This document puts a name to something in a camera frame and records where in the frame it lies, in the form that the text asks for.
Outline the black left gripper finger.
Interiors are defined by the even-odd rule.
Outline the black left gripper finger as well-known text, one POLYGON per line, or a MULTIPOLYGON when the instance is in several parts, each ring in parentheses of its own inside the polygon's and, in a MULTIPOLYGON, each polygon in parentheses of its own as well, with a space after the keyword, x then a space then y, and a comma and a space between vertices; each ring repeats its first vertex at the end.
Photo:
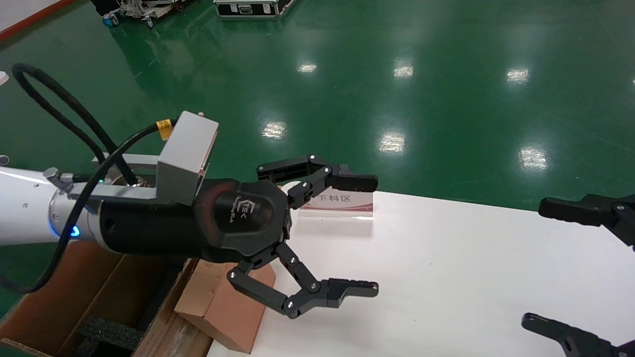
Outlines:
POLYGON ((292 209, 308 204, 330 187, 372 193, 379 184, 375 175, 356 174, 347 164, 331 164, 316 155, 261 164, 256 171, 258 180, 269 180, 274 184, 301 180, 287 192, 288 205, 292 209))

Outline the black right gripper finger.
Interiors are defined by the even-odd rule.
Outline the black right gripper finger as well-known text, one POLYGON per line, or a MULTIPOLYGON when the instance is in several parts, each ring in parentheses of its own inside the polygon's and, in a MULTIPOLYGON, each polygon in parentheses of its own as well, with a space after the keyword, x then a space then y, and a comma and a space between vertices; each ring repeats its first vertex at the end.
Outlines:
POLYGON ((580 201, 545 197, 538 214, 585 226, 604 226, 626 246, 635 246, 635 195, 616 198, 588 194, 580 201))
POLYGON ((567 357, 633 357, 635 355, 634 341, 614 346, 596 334, 535 313, 524 314, 521 325, 525 330, 560 344, 567 357))

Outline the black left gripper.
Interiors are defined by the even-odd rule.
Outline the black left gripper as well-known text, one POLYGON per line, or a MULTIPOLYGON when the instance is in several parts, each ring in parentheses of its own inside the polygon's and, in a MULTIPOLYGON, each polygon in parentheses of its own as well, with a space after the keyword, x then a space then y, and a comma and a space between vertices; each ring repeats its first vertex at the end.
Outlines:
POLYGON ((290 227, 288 198, 268 180, 208 179, 191 205, 104 202, 100 211, 103 244, 111 251, 238 263, 227 273, 231 286, 290 319, 316 307, 338 309, 348 297, 378 296, 376 282, 317 280, 283 242, 290 227), (299 285, 292 296, 249 276, 274 260, 299 285))

